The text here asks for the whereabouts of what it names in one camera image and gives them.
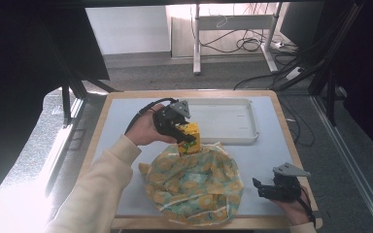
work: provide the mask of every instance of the yellow package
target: yellow package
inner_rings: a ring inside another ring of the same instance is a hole
[[[184,134],[189,134],[195,137],[195,141],[187,143],[181,142],[178,144],[178,152],[180,155],[193,154],[201,151],[201,138],[199,135],[198,123],[191,122],[177,126]]]

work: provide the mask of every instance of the beige sleeve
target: beige sleeve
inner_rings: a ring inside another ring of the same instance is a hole
[[[140,153],[120,136],[78,180],[45,232],[110,232],[120,195],[132,178],[131,164]]]
[[[290,233],[314,233],[317,232],[313,222],[308,222],[302,225],[292,226]]]

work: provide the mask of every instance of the wrist-mounted device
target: wrist-mounted device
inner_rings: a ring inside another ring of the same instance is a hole
[[[173,98],[163,98],[157,101],[151,102],[149,105],[140,110],[134,118],[132,118],[128,127],[126,128],[125,133],[129,131],[132,125],[138,120],[141,115],[143,115],[147,110],[152,108],[154,105],[170,101],[170,104],[155,111],[153,113],[153,125],[156,128],[156,131],[162,135],[167,135],[175,138],[177,143],[181,142],[193,142],[195,137],[189,134],[184,134],[181,130],[177,129],[177,125],[188,124],[186,117],[190,118],[189,107],[187,101],[179,101]]]
[[[297,201],[305,209],[308,218],[310,221],[314,222],[315,226],[316,218],[311,209],[311,201],[307,193],[305,193],[305,195],[307,196],[308,205],[301,199],[301,192],[305,192],[305,190],[302,189],[297,178],[310,177],[311,174],[293,166],[290,163],[285,163],[279,167],[274,167],[273,172],[274,185],[263,185],[259,180],[253,178],[253,183],[258,189],[259,197],[287,203]]]

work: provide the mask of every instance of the white wall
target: white wall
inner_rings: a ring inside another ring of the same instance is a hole
[[[169,51],[165,6],[87,8],[102,54]]]

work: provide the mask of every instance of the drawstring bag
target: drawstring bag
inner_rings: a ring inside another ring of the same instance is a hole
[[[212,225],[235,216],[243,183],[234,159],[221,144],[202,145],[199,153],[180,155],[170,145],[139,170],[154,205],[170,220]]]

